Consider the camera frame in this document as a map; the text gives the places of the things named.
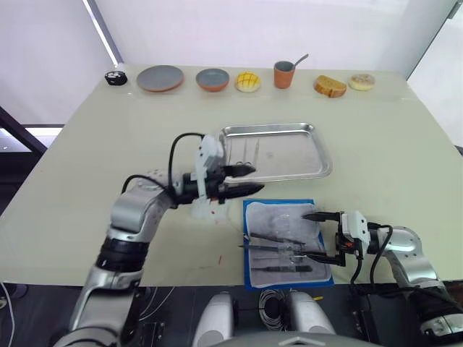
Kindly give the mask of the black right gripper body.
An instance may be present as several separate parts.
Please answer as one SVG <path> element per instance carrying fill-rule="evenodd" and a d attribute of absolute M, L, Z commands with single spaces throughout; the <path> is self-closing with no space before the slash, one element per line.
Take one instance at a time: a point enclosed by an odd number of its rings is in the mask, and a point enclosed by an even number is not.
<path fill-rule="evenodd" d="M 336 251 L 339 254 L 352 254 L 356 258 L 363 258 L 362 241 L 358 238 L 349 238 L 342 232 L 336 233 Z"/>

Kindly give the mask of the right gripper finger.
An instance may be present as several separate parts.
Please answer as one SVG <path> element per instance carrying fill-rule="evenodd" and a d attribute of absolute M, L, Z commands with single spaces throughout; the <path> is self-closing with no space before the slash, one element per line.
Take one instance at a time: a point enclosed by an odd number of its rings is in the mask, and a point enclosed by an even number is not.
<path fill-rule="evenodd" d="M 325 252 L 303 251 L 302 254 L 319 263 L 336 265 L 339 267 L 346 266 L 346 259 L 344 253 L 329 255 Z"/>
<path fill-rule="evenodd" d="M 314 212 L 308 213 L 302 216 L 305 220 L 311 220 L 313 222 L 326 222 L 327 220 L 336 221 L 338 223 L 337 232 L 342 232 L 342 222 L 341 222 L 341 212 L 331 213 L 331 212 Z"/>

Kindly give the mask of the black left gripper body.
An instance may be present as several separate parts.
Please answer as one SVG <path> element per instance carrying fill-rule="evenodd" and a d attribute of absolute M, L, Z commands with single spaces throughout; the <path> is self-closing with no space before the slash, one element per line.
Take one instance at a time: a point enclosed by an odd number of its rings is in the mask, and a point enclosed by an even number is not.
<path fill-rule="evenodd" d="M 224 169 L 222 166 L 213 171 L 206 171 L 205 178 L 205 195 L 208 199 L 216 200 L 218 203 L 225 203 L 222 197 L 223 182 L 225 180 Z"/>

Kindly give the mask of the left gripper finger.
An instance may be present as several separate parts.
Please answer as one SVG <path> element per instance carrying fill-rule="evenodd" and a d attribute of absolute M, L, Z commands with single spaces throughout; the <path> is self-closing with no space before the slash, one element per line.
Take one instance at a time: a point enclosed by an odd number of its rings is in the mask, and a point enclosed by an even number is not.
<path fill-rule="evenodd" d="M 218 188 L 218 199 L 227 200 L 250 196 L 252 194 L 258 193 L 264 187 L 264 184 L 255 182 L 241 183 L 235 185 L 222 184 Z"/>
<path fill-rule="evenodd" d="M 236 164 L 230 166 L 223 166 L 222 171 L 225 177 L 237 178 L 252 174 L 256 171 L 256 169 L 252 165 Z"/>

